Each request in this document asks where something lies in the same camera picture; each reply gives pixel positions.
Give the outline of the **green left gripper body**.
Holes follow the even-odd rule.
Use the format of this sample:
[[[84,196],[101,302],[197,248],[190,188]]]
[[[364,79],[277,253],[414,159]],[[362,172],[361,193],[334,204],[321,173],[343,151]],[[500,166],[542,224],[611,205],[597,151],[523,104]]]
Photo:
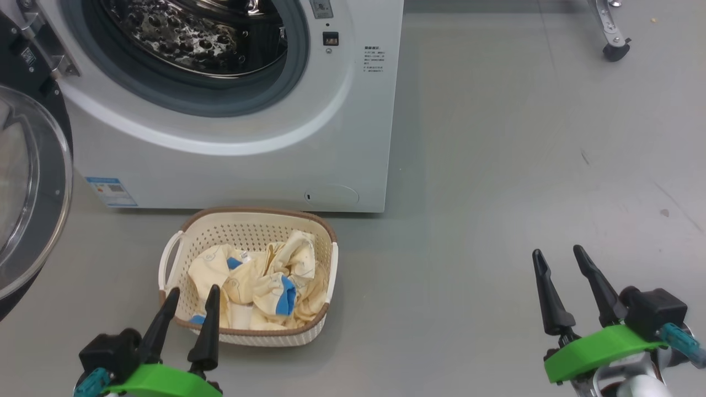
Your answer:
[[[223,397],[199,375],[163,364],[142,364],[126,381],[109,385],[103,392],[133,397]]]

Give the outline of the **stainless steel drum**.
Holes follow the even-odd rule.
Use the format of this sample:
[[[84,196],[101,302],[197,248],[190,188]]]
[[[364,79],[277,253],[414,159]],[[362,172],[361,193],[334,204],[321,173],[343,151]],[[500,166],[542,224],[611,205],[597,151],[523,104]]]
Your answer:
[[[287,53],[272,0],[97,0],[117,28],[158,60],[194,74],[239,78]]]

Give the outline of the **grey rubber door gasket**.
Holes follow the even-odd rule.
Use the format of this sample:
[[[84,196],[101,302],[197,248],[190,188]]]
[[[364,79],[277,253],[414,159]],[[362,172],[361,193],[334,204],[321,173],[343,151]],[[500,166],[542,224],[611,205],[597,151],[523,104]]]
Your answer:
[[[195,116],[250,115],[283,100],[307,67],[309,30],[300,0],[272,0],[288,38],[274,65],[239,78],[214,78],[154,58],[116,27],[97,0],[58,0],[74,39],[94,65],[122,88],[167,110]]]

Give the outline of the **blue white energy label sticker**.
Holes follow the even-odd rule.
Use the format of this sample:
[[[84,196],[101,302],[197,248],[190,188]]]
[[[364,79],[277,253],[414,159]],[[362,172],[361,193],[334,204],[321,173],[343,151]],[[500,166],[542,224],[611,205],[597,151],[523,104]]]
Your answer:
[[[104,205],[116,208],[137,208],[131,194],[117,178],[85,178]]]

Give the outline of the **black round glass door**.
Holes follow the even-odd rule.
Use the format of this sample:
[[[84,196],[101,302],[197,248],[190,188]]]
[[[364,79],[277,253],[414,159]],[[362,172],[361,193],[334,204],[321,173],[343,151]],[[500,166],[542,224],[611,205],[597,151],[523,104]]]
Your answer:
[[[67,60],[36,0],[0,0],[0,322],[45,266],[73,188]]]

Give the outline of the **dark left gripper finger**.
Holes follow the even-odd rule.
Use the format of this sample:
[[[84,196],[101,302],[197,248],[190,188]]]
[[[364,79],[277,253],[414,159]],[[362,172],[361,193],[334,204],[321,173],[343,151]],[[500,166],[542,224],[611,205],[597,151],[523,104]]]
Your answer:
[[[218,367],[220,335],[220,299],[219,286],[213,285],[205,302],[205,319],[196,344],[188,354],[191,363],[190,372],[209,372]]]
[[[148,331],[144,334],[138,349],[141,363],[162,363],[162,349],[167,331],[169,329],[170,321],[174,318],[174,314],[178,307],[179,297],[179,287],[173,288],[168,293],[154,319],[152,319]]]

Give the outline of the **white front-load washing machine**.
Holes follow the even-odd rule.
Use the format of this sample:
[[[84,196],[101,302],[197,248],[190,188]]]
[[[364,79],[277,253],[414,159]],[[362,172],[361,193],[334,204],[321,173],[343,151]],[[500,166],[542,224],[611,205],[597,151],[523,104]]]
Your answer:
[[[250,115],[207,117],[122,88],[83,52],[58,0],[36,0],[67,55],[80,176],[119,179],[137,208],[316,211],[307,189],[340,184],[360,201],[338,212],[383,212],[404,0],[300,1],[308,61],[293,91]]]

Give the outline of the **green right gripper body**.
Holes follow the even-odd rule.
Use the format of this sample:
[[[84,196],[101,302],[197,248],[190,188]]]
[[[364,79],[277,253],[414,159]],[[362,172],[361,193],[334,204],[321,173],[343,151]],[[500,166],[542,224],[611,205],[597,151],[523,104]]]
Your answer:
[[[560,347],[544,360],[544,370],[550,383],[567,382],[630,355],[666,347],[663,341],[646,341],[619,324]]]

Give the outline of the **round white filter cover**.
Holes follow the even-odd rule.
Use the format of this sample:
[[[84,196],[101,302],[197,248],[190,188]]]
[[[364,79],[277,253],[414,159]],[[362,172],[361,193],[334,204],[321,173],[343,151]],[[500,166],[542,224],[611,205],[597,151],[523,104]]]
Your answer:
[[[348,186],[320,184],[308,188],[304,199],[316,211],[342,211],[355,207],[360,196]]]

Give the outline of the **grey stand leg with caster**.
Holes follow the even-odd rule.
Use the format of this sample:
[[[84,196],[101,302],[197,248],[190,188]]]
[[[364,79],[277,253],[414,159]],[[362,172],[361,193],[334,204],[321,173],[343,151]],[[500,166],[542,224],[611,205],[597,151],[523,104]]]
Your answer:
[[[630,50],[631,38],[621,33],[611,10],[622,6],[624,0],[585,0],[592,15],[597,18],[607,41],[603,47],[603,58],[617,62],[625,58]]]

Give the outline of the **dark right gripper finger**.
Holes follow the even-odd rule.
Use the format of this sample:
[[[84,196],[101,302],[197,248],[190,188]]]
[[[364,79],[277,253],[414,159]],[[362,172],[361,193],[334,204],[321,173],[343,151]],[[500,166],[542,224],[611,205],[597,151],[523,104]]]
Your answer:
[[[576,321],[563,306],[557,289],[552,281],[549,264],[540,249],[532,252],[539,304],[542,313],[545,334],[549,336],[567,336],[573,331]]]
[[[618,293],[581,245],[573,247],[573,254],[581,274],[589,281],[593,298],[597,303],[598,321],[602,327],[620,324],[627,316],[628,309],[619,299]]]

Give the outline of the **cream perforated laundry basket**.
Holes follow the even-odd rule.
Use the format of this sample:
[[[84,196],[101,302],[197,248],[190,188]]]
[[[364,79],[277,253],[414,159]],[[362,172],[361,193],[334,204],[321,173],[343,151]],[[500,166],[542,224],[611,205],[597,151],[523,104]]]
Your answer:
[[[197,292],[188,269],[192,261],[212,246],[231,244],[246,251],[265,251],[270,242],[285,242],[295,229],[315,235],[316,259],[328,271],[325,304],[312,322],[285,331],[245,331],[220,326],[225,344],[257,347],[295,347],[310,344],[322,331],[333,297],[338,271],[338,239],[331,226],[314,214],[262,208],[220,207],[200,211],[175,232],[161,255],[157,271],[159,299],[164,302],[175,287],[180,289],[174,322],[194,334],[201,325],[190,322],[197,309]]]

